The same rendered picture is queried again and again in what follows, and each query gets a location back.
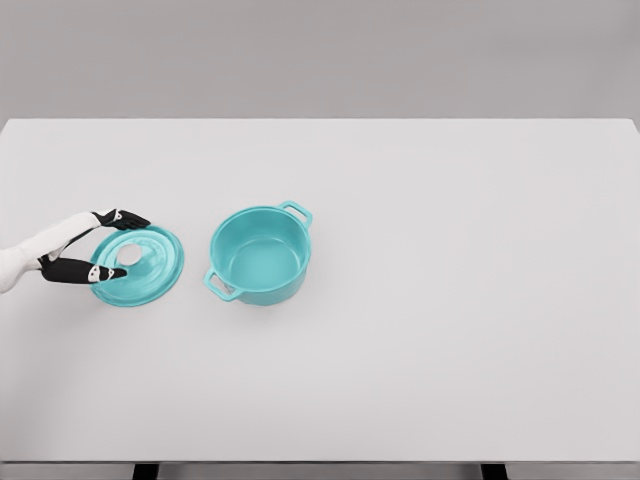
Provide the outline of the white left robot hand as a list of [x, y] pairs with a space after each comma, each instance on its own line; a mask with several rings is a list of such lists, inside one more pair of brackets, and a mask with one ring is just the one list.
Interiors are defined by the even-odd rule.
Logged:
[[109, 268], [84, 260], [63, 258], [63, 251], [99, 227], [120, 231], [144, 229], [151, 222], [123, 209], [82, 212], [47, 227], [18, 248], [26, 255], [28, 271], [38, 270], [49, 282], [95, 284], [125, 277], [122, 268]]

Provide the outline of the teal pot lid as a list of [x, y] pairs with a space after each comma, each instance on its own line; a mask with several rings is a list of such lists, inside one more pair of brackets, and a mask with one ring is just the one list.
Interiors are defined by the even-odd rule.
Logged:
[[[127, 245], [137, 245], [141, 250], [140, 259], [129, 266], [118, 260], [119, 251]], [[93, 284], [93, 294], [106, 304], [135, 307], [160, 298], [173, 287], [183, 270], [184, 251], [176, 235], [150, 225], [106, 236], [95, 248], [90, 261], [127, 271], [125, 277]]]

